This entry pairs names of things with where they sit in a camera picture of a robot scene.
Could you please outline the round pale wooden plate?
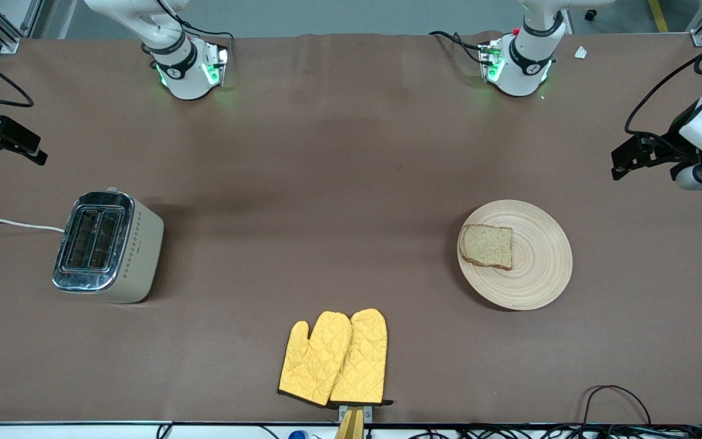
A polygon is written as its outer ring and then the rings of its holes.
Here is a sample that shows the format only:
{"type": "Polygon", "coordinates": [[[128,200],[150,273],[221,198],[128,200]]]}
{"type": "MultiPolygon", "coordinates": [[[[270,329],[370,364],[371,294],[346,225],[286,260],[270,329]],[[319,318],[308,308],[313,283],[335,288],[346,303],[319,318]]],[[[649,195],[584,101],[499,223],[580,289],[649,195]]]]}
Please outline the round pale wooden plate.
{"type": "Polygon", "coordinates": [[[504,199],[480,206],[463,227],[485,225],[512,229],[512,269],[475,266],[461,256],[460,270],[482,298],[508,310],[539,309],[553,302],[568,286],[573,252],[558,222],[528,202],[504,199]]]}

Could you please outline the slice of brown bread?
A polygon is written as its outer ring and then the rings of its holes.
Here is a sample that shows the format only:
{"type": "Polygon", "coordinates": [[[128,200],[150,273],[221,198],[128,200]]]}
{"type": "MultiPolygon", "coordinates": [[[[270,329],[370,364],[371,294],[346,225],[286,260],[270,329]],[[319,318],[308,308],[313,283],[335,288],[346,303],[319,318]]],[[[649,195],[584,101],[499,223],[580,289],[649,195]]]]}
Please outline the slice of brown bread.
{"type": "Polygon", "coordinates": [[[468,224],[459,235],[459,254],[474,266],[510,271],[513,267],[512,238],[513,231],[509,227],[468,224]]]}

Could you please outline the metal arm base connector block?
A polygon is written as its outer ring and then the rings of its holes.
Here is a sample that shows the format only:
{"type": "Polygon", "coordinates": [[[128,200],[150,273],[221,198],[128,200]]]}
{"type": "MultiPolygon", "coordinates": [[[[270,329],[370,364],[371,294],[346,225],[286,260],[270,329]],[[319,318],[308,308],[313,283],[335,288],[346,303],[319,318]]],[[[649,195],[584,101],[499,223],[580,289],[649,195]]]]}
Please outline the metal arm base connector block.
{"type": "Polygon", "coordinates": [[[209,86],[221,86],[229,61],[229,48],[211,42],[204,42],[202,56],[202,71],[206,75],[209,86]]]}
{"type": "Polygon", "coordinates": [[[503,39],[487,42],[478,45],[480,58],[480,74],[484,82],[496,83],[505,66],[505,56],[503,53],[503,39]]]}

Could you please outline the chrome and beige toaster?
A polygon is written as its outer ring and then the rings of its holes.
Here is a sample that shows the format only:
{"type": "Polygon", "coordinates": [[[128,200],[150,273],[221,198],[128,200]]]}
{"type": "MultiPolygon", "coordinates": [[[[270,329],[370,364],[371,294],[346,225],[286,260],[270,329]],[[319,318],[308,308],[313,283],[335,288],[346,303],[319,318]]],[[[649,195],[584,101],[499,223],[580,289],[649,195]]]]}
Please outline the chrome and beige toaster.
{"type": "Polygon", "coordinates": [[[154,281],[164,230],[159,215],[114,187],[81,195],[62,234],[51,282],[101,302],[142,302],[154,281]]]}

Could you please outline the yellow quilted oven mitt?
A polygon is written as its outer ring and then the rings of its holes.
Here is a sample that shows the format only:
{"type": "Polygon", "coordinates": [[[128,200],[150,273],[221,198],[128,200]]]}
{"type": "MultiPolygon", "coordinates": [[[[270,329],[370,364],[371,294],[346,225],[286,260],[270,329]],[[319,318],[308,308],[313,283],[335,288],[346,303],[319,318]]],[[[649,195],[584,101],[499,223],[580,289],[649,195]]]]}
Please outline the yellow quilted oven mitt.
{"type": "Polygon", "coordinates": [[[277,392],[325,407],[349,348],[353,326],[342,312],[324,311],[314,325],[298,321],[285,346],[277,392]]]}
{"type": "Polygon", "coordinates": [[[352,336],[329,402],[333,405],[392,405],[384,398],[388,329],[378,309],[351,317],[352,336]]]}

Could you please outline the wooden clamp piece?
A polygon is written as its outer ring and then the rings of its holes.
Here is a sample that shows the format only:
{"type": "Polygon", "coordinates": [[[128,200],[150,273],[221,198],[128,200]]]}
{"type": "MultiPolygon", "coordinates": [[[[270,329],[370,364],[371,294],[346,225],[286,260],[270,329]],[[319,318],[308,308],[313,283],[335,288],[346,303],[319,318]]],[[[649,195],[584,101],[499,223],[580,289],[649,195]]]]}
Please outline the wooden clamp piece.
{"type": "Polygon", "coordinates": [[[334,439],[363,439],[365,413],[363,406],[344,406],[334,439]]]}

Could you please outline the small metal bracket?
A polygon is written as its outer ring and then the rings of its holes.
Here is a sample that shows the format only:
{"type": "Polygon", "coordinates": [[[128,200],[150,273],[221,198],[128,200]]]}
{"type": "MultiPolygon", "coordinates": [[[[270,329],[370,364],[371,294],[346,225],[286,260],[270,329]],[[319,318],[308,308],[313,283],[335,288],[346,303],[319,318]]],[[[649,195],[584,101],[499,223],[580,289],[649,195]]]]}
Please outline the small metal bracket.
{"type": "Polygon", "coordinates": [[[338,422],[342,422],[348,411],[359,412],[364,423],[372,423],[373,406],[372,405],[339,405],[338,406],[338,422]]]}

